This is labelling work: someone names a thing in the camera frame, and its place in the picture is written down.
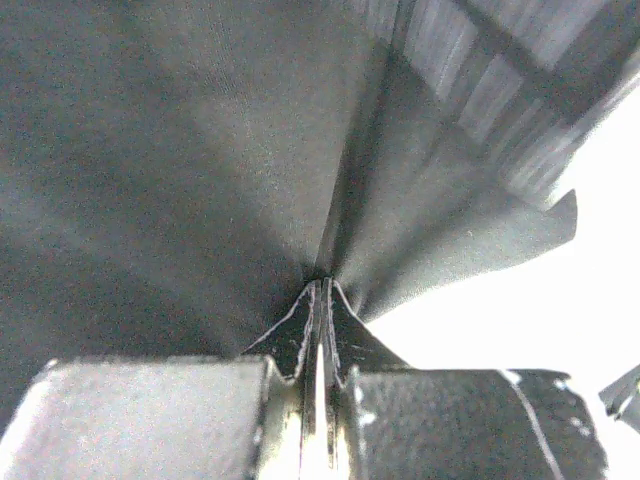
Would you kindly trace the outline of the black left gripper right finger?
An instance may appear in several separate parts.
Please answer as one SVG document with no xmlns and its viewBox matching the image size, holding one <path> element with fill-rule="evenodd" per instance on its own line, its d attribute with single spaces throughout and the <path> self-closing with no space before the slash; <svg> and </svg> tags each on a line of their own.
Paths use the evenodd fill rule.
<svg viewBox="0 0 640 480">
<path fill-rule="evenodd" d="M 322 280 L 322 346 L 329 467 L 336 479 L 358 479 L 362 454 L 350 373 L 405 369 L 408 364 L 370 332 L 332 278 Z"/>
</svg>

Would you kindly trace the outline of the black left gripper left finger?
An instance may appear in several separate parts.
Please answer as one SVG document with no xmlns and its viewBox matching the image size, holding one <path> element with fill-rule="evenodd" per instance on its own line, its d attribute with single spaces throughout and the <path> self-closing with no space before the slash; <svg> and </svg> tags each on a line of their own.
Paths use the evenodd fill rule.
<svg viewBox="0 0 640 480">
<path fill-rule="evenodd" d="M 285 316 L 245 351 L 264 361 L 256 479 L 305 479 L 316 472 L 320 282 L 304 287 Z"/>
</svg>

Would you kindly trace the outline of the black t shirt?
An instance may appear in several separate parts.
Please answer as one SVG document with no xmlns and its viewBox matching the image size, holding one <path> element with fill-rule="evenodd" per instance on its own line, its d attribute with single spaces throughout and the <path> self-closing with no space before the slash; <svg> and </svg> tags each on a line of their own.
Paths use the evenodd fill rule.
<svg viewBox="0 0 640 480">
<path fill-rule="evenodd" d="M 50 359 L 235 356 L 571 241 L 635 1 L 5 1 L 1 420 Z"/>
</svg>

